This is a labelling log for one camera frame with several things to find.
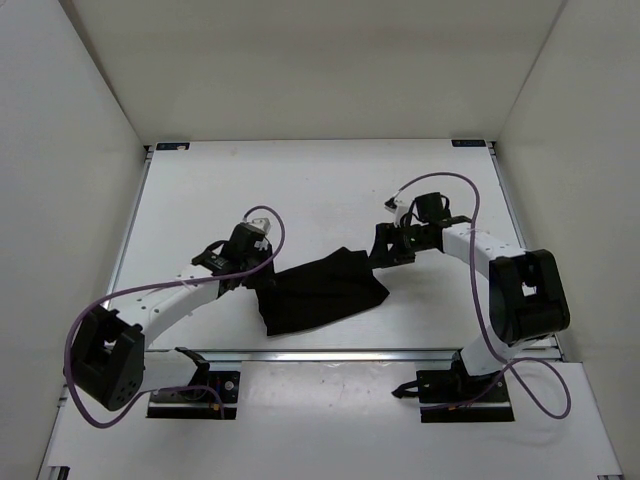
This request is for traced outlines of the black skirt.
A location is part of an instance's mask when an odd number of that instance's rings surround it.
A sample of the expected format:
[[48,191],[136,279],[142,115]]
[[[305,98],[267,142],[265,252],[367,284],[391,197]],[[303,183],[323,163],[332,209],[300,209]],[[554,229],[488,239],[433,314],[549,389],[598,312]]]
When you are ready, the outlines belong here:
[[269,337],[323,327],[376,308],[389,296],[366,252],[345,247],[276,273],[255,292]]

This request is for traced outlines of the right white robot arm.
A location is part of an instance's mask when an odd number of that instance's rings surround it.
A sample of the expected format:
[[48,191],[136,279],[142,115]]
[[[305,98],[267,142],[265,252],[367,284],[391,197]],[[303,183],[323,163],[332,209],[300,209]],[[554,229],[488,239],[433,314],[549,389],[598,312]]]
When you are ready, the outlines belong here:
[[470,267],[472,278],[488,281],[488,318],[478,339],[463,348],[462,366],[448,376],[449,391],[471,400],[484,388],[484,376],[501,370],[533,343],[565,330],[570,313],[553,254],[510,245],[452,215],[449,199],[424,194],[407,204],[385,202],[394,215],[375,227],[369,263],[374,269],[411,264],[416,254],[437,250]]

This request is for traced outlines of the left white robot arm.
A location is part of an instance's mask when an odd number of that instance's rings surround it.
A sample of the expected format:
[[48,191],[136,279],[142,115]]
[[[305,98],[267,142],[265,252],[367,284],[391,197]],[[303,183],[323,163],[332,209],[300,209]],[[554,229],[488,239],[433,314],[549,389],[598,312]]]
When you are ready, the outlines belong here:
[[140,392],[177,388],[203,395],[209,365],[186,347],[153,351],[151,344],[179,321],[271,269],[273,250],[266,218],[244,220],[231,237],[196,255],[168,288],[137,292],[130,304],[93,307],[70,349],[76,387],[108,411],[126,407]]

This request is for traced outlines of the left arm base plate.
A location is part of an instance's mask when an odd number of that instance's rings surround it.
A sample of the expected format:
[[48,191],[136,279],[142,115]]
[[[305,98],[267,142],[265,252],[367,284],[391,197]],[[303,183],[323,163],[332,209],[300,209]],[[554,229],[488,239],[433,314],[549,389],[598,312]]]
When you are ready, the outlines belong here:
[[146,417],[154,420],[235,420],[241,364],[212,363],[205,389],[158,391],[150,395]]

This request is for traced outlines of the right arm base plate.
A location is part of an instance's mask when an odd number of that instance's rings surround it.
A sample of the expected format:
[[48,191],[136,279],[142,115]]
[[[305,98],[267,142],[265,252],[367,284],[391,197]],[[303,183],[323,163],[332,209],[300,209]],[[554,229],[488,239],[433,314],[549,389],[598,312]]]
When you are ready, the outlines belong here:
[[470,376],[460,359],[448,369],[422,369],[392,391],[416,398],[423,424],[508,423],[515,420],[506,381],[499,372]]

